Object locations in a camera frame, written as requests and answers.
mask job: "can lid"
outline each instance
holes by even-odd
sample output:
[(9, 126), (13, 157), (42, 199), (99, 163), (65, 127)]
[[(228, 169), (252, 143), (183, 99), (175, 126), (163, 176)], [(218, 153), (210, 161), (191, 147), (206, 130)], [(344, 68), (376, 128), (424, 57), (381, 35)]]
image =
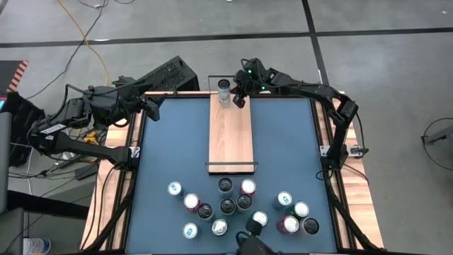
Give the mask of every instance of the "can lid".
[(304, 202), (299, 201), (294, 205), (294, 212), (299, 217), (306, 217), (309, 214), (309, 211), (309, 206)]
[(218, 87), (221, 88), (221, 89), (227, 89), (229, 88), (229, 80), (227, 79), (221, 79), (218, 83), (217, 83)]
[(220, 203), (220, 210), (224, 213), (232, 213), (234, 212), (234, 209), (236, 209), (236, 205), (234, 204), (234, 201), (226, 198), (221, 201)]
[(193, 223), (188, 223), (183, 228), (184, 237), (187, 239), (192, 239), (198, 234), (198, 227)]
[(255, 220), (256, 222), (261, 223), (263, 227), (266, 226), (266, 224), (268, 223), (268, 215), (266, 215), (266, 213), (263, 211), (254, 212), (252, 219)]
[(233, 188), (233, 182), (229, 178), (221, 178), (219, 181), (219, 190), (230, 191)]
[(183, 187), (181, 186), (181, 184), (177, 181), (174, 181), (172, 183), (170, 183), (168, 185), (168, 192), (170, 193), (170, 195), (172, 196), (176, 196), (178, 195), (179, 193), (181, 193), (181, 190), (183, 189)]
[(299, 221), (293, 216), (287, 216), (283, 221), (283, 226), (288, 232), (294, 233), (299, 230)]
[(316, 234), (319, 231), (319, 224), (314, 218), (307, 218), (302, 222), (304, 230), (309, 234)]
[(198, 197), (194, 193), (187, 194), (187, 196), (184, 197), (184, 205), (187, 208), (196, 208), (198, 203)]
[(251, 193), (255, 192), (256, 185), (255, 185), (254, 181), (252, 181), (250, 179), (246, 179), (246, 180), (242, 181), (241, 188), (242, 188), (243, 192), (245, 192), (247, 194), (251, 194)]
[(202, 219), (207, 219), (212, 215), (212, 206), (208, 203), (203, 203), (198, 208), (198, 216)]
[(224, 219), (215, 220), (212, 223), (212, 233), (215, 235), (223, 235), (228, 229), (227, 221)]
[(278, 193), (278, 202), (282, 205), (291, 205), (292, 196), (287, 191)]
[(252, 205), (252, 198), (249, 195), (242, 194), (237, 199), (238, 207), (247, 209)]

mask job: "wooden cutting board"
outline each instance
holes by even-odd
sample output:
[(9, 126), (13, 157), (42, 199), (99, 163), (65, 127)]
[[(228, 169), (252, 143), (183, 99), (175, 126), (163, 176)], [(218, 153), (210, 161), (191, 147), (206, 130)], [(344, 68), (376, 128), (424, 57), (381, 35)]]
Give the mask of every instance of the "wooden cutting board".
[(252, 174), (252, 124), (250, 98), (240, 109), (230, 98), (229, 107), (220, 106), (219, 95), (211, 94), (210, 103), (210, 174)]

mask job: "concrete floor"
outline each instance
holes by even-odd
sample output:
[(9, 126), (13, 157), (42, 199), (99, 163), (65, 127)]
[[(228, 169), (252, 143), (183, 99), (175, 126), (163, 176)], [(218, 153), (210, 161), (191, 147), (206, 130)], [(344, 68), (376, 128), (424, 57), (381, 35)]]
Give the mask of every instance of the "concrete floor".
[[(87, 30), (98, 12), (77, 1), (64, 0), (64, 3)], [(439, 28), (452, 26), (453, 21), (450, 1), (316, 0), (309, 4), (316, 31)], [(308, 30), (300, 0), (235, 0), (233, 3), (136, 0), (130, 5), (110, 1), (89, 38)], [(0, 15), (0, 34), (0, 43), (81, 38), (53, 0), (9, 0)], [(453, 65), (453, 34), (333, 36), (319, 38), (319, 44), (331, 86), (346, 91), (360, 106), (365, 140), (370, 148), (364, 159), (365, 169), (385, 247), (392, 251), (451, 254), (453, 171), (441, 169), (426, 157), (420, 136), (433, 120), (453, 115), (448, 107), (453, 99), (450, 89), (453, 73), (449, 70)], [(63, 70), (74, 48), (0, 48), (0, 59), (30, 62), (19, 86), (21, 95), (29, 96)], [(140, 77), (180, 55), (198, 74), (203, 90), (209, 89), (208, 75), (233, 74), (240, 68), (239, 60), (249, 57), (259, 57), (266, 67), (282, 70), (294, 78), (319, 81), (310, 38), (159, 42), (95, 48), (107, 64), (110, 79), (119, 75)], [(86, 88), (101, 85), (103, 79), (98, 59), (82, 47), (69, 72), (32, 102), (53, 113), (59, 107), (58, 98), (63, 94), (64, 84)], [(440, 123), (432, 130), (448, 124), (451, 123)], [(449, 145), (445, 141), (428, 149), (436, 160), (453, 167)], [(51, 163), (33, 157), (32, 172), (38, 173)], [(63, 181), (33, 180), (34, 193), (43, 194)], [(70, 194), (73, 188), (92, 181), (74, 181), (56, 193)], [(11, 180), (9, 188), (28, 190), (22, 180)], [(82, 229), (67, 234), (79, 240)]]

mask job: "blue table surface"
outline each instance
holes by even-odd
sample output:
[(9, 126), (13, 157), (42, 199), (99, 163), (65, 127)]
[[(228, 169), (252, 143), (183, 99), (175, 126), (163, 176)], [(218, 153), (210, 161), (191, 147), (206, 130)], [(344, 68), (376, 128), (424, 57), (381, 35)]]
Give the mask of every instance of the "blue table surface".
[[(234, 195), (242, 180), (256, 182), (253, 204), (244, 214), (224, 216), (217, 183), (223, 176), (210, 176), (205, 163), (209, 157), (210, 100), (208, 98), (168, 99), (161, 107), (159, 122), (147, 120), (126, 252), (128, 254), (220, 254), (235, 252), (235, 234), (245, 230), (254, 210), (268, 214), (268, 225), (259, 237), (275, 251), (335, 252), (335, 240), (326, 189), (315, 179), (321, 170), (319, 148), (309, 101), (306, 99), (252, 98), (251, 120), (253, 159), (259, 163), (252, 176), (229, 176)], [(199, 195), (224, 218), (229, 230), (223, 237), (211, 233), (211, 225), (188, 212), (181, 201), (171, 197), (167, 186), (179, 181), (184, 189)], [(280, 191), (289, 191), (293, 200), (310, 207), (318, 220), (315, 235), (283, 235), (276, 222), (285, 212), (272, 208)], [(183, 226), (195, 223), (196, 239), (183, 236)]]

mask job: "desk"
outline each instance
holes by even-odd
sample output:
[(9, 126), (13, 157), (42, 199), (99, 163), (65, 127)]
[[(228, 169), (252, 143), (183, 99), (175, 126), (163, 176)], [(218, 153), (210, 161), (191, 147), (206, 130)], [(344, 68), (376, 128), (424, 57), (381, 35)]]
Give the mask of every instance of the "desk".
[[(149, 94), (162, 94), (164, 92), (153, 92)], [(194, 95), (199, 95), (199, 96), (206, 96), (209, 94), (208, 91), (197, 91), (197, 92), (180, 92), (179, 96), (194, 96)], [(318, 126), (318, 137), (322, 137), (322, 139), (319, 140), (319, 143), (328, 144), (328, 127), (326, 127), (326, 122), (324, 121), (324, 116), (321, 110), (321, 107), (319, 104), (312, 104), (312, 108), (314, 109), (314, 112), (317, 113), (314, 119), (317, 119), (317, 123), (319, 124)], [(134, 145), (134, 142), (136, 142), (139, 139), (139, 130), (140, 130), (140, 124), (142, 121), (142, 117), (138, 115), (134, 119), (134, 125), (132, 128), (129, 129), (129, 127), (124, 127), (124, 128), (117, 128), (117, 127), (111, 127), (108, 131), (107, 134), (107, 140), (106, 140), (106, 146), (123, 146), (126, 145), (127, 139), (129, 141), (132, 141), (132, 145)], [(357, 144), (355, 132), (353, 129), (353, 126), (351, 125), (350, 131), (348, 133), (348, 138), (347, 138), (347, 144), (348, 145), (355, 145)], [(346, 162), (348, 165), (356, 168), (357, 170), (364, 172), (363, 165), (362, 165), (362, 160), (361, 159), (348, 159)], [(98, 222), (100, 223), (101, 229), (105, 226), (105, 224), (109, 221), (112, 211), (115, 205), (115, 200), (117, 198), (117, 194), (119, 197), (119, 192), (122, 191), (121, 195), (124, 196), (125, 192), (127, 190), (127, 187), (130, 184), (130, 173), (123, 174), (122, 178), (120, 178), (120, 172), (119, 171), (114, 171), (106, 180), (106, 176), (110, 170), (112, 165), (107, 162), (103, 161), (101, 163), (101, 167), (99, 169), (98, 173), (98, 179), (97, 179), (97, 186), (98, 188), (96, 189), (96, 193), (93, 194), (93, 199), (91, 201), (91, 207), (90, 211), (88, 214), (88, 219), (86, 221), (86, 228), (84, 231), (84, 237), (87, 238), (87, 235), (89, 233), (89, 230), (91, 228), (91, 221), (93, 220), (94, 216), (94, 222), (92, 226), (92, 230), (90, 235), (88, 236), (88, 241), (86, 242), (85, 247), (87, 247), (89, 244), (92, 243), (92, 241), (96, 238), (96, 233), (98, 232)], [(345, 190), (345, 197), (347, 198), (348, 201), (348, 207), (350, 210), (350, 214), (352, 218), (356, 221), (358, 226), (362, 229), (362, 231), (369, 237), (369, 239), (375, 243), (377, 246), (382, 247), (382, 240), (381, 236), (379, 233), (379, 227), (377, 224), (376, 220), (376, 215), (374, 213), (374, 207), (372, 204), (372, 199), (371, 195), (369, 193), (369, 189), (367, 186), (367, 183), (365, 180), (363, 180), (362, 177), (357, 176), (353, 172), (349, 171), (348, 169), (343, 169), (341, 173), (341, 177), (339, 178), (340, 182), (343, 182), (343, 185), (341, 185), (340, 182), (338, 182), (337, 179), (332, 178), (332, 184), (334, 188), (336, 188), (336, 192), (339, 191), (338, 187), (344, 188)], [(122, 185), (122, 190), (118, 189), (118, 184), (123, 183)], [(105, 184), (105, 190), (104, 190), (104, 198), (103, 198), (103, 203), (101, 205), (101, 191), (102, 187)], [(94, 198), (96, 196), (96, 207), (94, 206)], [(109, 241), (109, 248), (110, 249), (122, 249), (125, 247), (125, 240), (122, 238), (122, 233), (128, 228), (128, 224), (125, 223), (125, 214), (128, 214), (128, 212), (123, 213), (122, 217), (117, 223), (117, 227), (115, 229), (114, 234), (110, 238)], [(343, 220), (341, 217), (338, 215), (338, 222), (339, 222), (339, 234), (340, 234), (340, 239), (341, 239), (341, 246), (342, 247), (348, 247), (348, 236), (346, 232), (346, 228), (344, 225)]]

